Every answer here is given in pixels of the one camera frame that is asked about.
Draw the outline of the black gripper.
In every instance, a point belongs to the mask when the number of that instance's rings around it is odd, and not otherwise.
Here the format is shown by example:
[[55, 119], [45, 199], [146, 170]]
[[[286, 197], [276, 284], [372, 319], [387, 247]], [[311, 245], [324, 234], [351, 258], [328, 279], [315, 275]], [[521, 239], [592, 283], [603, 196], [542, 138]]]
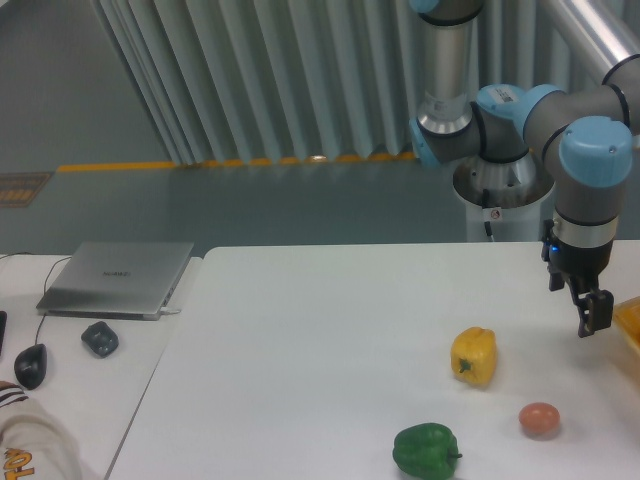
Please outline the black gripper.
[[559, 239], [552, 224], [551, 219], [543, 222], [541, 238], [541, 258], [547, 264], [549, 290], [561, 290], [566, 284], [572, 287], [580, 338], [610, 328], [614, 296], [598, 288], [598, 275], [609, 263], [613, 241], [593, 248], [573, 246]]

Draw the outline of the person's cream sleeved forearm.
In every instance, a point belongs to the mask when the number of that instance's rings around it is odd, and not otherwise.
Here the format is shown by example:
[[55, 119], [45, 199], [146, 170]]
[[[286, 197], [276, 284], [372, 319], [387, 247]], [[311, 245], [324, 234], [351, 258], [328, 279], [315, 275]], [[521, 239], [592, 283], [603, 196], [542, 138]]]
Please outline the person's cream sleeved forearm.
[[69, 432], [18, 385], [1, 383], [1, 477], [80, 479], [78, 446]]

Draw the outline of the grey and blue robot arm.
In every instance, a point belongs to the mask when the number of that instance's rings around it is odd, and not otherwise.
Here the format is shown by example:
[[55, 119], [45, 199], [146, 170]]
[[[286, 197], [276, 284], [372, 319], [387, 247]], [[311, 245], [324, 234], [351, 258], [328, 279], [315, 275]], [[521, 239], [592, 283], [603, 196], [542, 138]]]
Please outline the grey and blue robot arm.
[[461, 160], [458, 194], [484, 209], [508, 197], [536, 201], [554, 192], [542, 227], [549, 287], [568, 289], [587, 337], [610, 326], [613, 295], [600, 288], [633, 164], [639, 132], [639, 41], [599, 1], [546, 1], [571, 50], [598, 83], [569, 94], [543, 84], [529, 90], [495, 84], [466, 94], [471, 29], [479, 1], [415, 1], [428, 28], [435, 67], [410, 121], [426, 165]]

